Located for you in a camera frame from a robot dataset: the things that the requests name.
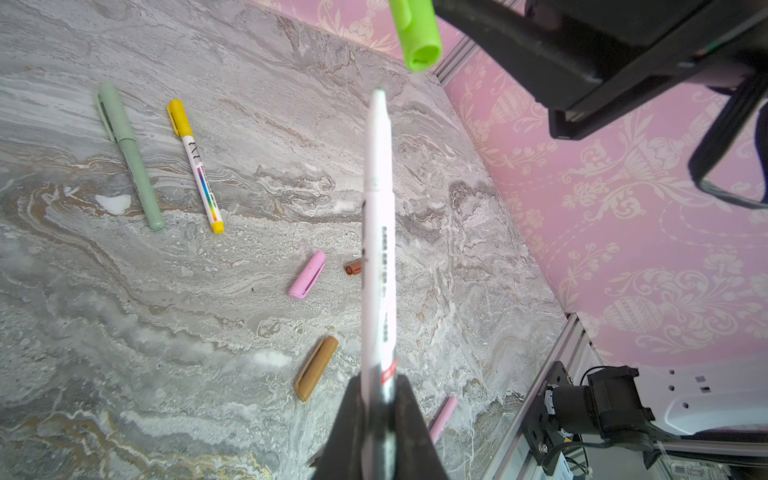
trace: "wire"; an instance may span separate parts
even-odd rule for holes
[[[572,463],[572,464],[576,465],[577,467],[579,467],[579,469],[580,469],[582,472],[584,472],[584,474],[585,474],[585,475],[589,475],[589,470],[587,470],[587,467],[585,467],[583,463],[579,463],[579,462],[576,462],[576,461],[575,461],[574,459],[572,459],[571,457],[565,457],[565,461],[566,461],[566,462],[570,462],[570,463]]]
[[[587,442],[565,442],[559,445],[555,445],[549,449],[549,453],[541,460],[541,466],[549,465],[560,452],[566,449],[576,449],[578,447],[592,447],[593,449],[607,449],[614,443],[610,440],[602,443],[587,443]]]
[[[584,384],[584,379],[585,379],[585,378],[587,378],[587,374],[588,374],[589,372],[591,372],[592,370],[597,370],[597,369],[604,369],[604,368],[605,368],[605,367],[607,367],[607,366],[608,366],[608,365],[598,365],[598,366],[592,366],[592,367],[588,368],[588,369],[587,369],[587,371],[586,371],[586,372],[584,372],[584,375],[582,375],[582,376],[581,376],[581,380],[579,380],[579,383],[578,383],[578,384],[579,384],[579,385],[583,385],[583,384]]]

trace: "pen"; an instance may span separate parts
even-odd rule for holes
[[[152,230],[161,230],[165,227],[163,213],[160,212],[160,206],[157,205],[157,197],[154,194],[152,183],[149,181],[144,161],[141,160],[141,152],[138,145],[136,145],[131,123],[128,122],[123,101],[114,84],[106,81],[99,85],[96,92],[96,106],[98,107],[101,121],[104,122],[104,126],[107,128],[110,140],[116,141],[123,151],[125,161],[128,163],[128,170],[131,172],[134,186],[139,194],[141,207],[144,208],[144,214],[147,216],[149,227]]]
[[[360,389],[366,407],[361,451],[365,480],[392,480],[396,345],[395,194],[392,191],[392,124],[384,90],[375,90],[366,117],[362,194],[362,362]]]
[[[205,176],[203,161],[200,159],[200,151],[197,149],[197,144],[192,136],[192,127],[190,127],[190,122],[187,120],[187,113],[184,112],[184,105],[181,103],[181,100],[174,99],[168,104],[167,110],[168,115],[170,115],[170,122],[174,126],[174,131],[176,135],[181,137],[181,143],[184,144],[184,150],[187,151],[187,158],[190,160],[192,174],[197,182],[200,197],[203,199],[210,227],[214,229],[214,233],[223,233],[224,222],[221,220],[219,205],[216,203],[214,192],[210,191],[210,184]]]

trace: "green marker cap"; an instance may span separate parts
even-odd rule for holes
[[[421,71],[437,63],[442,55],[442,40],[432,0],[389,0],[389,9],[406,67]]]

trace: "pink wallpaper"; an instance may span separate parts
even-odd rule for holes
[[[357,44],[402,58],[395,23],[387,0],[252,0],[289,18],[346,38]],[[438,18],[445,57],[464,37]]]
[[[768,211],[699,192],[687,161],[724,97],[680,85],[586,140],[480,51],[446,86],[552,289],[608,362],[681,365],[768,348]],[[713,174],[765,186],[754,120]]]

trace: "pink marker cap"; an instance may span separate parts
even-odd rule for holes
[[[317,281],[317,277],[320,276],[320,272],[323,271],[325,265],[326,254],[317,252],[312,255],[299,278],[293,282],[293,286],[288,290],[288,295],[291,295],[293,298],[304,298],[310,292],[312,285]]]
[[[445,428],[445,424],[448,423],[448,419],[451,418],[457,403],[458,400],[454,396],[449,396],[448,400],[445,401],[445,406],[442,407],[440,415],[437,415],[435,423],[432,424],[432,428],[429,430],[429,438],[432,439],[432,443],[437,443],[437,439],[440,438],[440,434]]]

